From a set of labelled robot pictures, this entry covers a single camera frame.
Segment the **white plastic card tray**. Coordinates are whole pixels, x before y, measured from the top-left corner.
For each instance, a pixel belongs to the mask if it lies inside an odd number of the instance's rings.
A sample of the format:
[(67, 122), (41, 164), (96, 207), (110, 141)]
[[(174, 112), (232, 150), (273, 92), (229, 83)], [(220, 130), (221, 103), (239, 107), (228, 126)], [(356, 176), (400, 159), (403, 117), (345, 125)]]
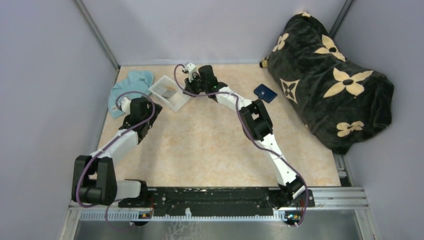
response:
[(191, 99), (190, 96), (183, 94), (173, 79), (166, 75), (156, 80), (149, 87), (149, 91), (174, 112), (179, 111)]

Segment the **navy blue card holder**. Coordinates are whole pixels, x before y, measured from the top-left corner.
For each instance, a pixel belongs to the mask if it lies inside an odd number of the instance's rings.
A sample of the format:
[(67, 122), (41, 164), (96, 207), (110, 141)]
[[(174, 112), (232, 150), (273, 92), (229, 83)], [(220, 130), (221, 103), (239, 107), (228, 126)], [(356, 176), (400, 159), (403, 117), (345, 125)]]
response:
[(265, 101), (266, 103), (271, 103), (276, 97), (277, 93), (273, 90), (271, 90), (269, 87), (261, 83), (259, 86), (257, 86), (253, 93), (261, 100)]

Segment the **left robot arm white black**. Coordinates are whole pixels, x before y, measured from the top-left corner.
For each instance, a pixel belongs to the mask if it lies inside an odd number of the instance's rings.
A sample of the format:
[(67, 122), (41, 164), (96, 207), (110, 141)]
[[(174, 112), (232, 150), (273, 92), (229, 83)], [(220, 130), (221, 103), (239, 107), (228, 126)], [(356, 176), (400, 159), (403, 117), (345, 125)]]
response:
[(138, 207), (149, 203), (150, 193), (143, 180), (117, 180), (115, 165), (141, 143), (163, 107), (146, 97), (131, 100), (129, 114), (115, 136), (90, 155), (74, 161), (71, 199), (83, 208), (109, 206), (130, 199)]

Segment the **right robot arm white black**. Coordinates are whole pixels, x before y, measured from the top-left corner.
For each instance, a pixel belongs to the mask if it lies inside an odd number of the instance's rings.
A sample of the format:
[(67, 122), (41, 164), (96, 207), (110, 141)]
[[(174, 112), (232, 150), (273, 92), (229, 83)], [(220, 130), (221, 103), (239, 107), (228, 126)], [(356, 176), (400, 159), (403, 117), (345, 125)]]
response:
[(197, 68), (193, 63), (182, 65), (183, 93), (191, 97), (208, 97), (233, 110), (246, 137), (266, 154), (273, 167), (279, 193), (275, 205), (295, 206), (308, 199), (308, 187), (303, 177), (285, 159), (273, 131), (273, 123), (262, 100), (251, 100), (218, 81), (211, 65)]

